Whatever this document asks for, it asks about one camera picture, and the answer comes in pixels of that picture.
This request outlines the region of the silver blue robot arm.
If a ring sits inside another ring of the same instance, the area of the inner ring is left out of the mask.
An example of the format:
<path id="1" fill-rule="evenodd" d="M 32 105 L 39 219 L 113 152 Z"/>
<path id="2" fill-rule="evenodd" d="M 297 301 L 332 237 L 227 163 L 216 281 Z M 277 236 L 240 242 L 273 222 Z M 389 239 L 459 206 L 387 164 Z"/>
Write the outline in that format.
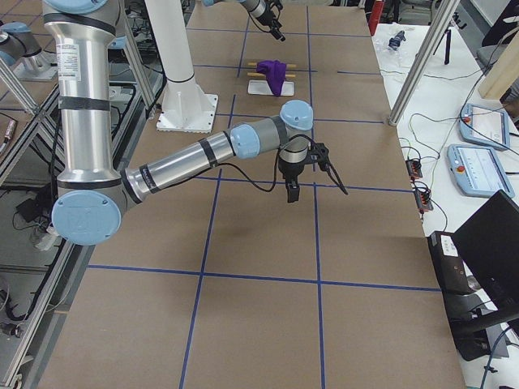
<path id="1" fill-rule="evenodd" d="M 288 200 L 299 196 L 298 176 L 315 163 L 311 106 L 282 105 L 277 116 L 212 132 L 217 96 L 195 81 L 182 8 L 177 1 L 146 5 L 165 71 L 162 130 L 202 132 L 204 138 L 137 169 L 113 165 L 108 48 L 122 25 L 120 1 L 46 1 L 45 27 L 56 42 L 58 106 L 65 167 L 58 175 L 52 209 L 56 231 L 69 242 L 94 246 L 111 238 L 124 213 L 149 195 L 180 185 L 231 158 L 251 159 L 276 151 L 274 171 L 285 180 Z"/>

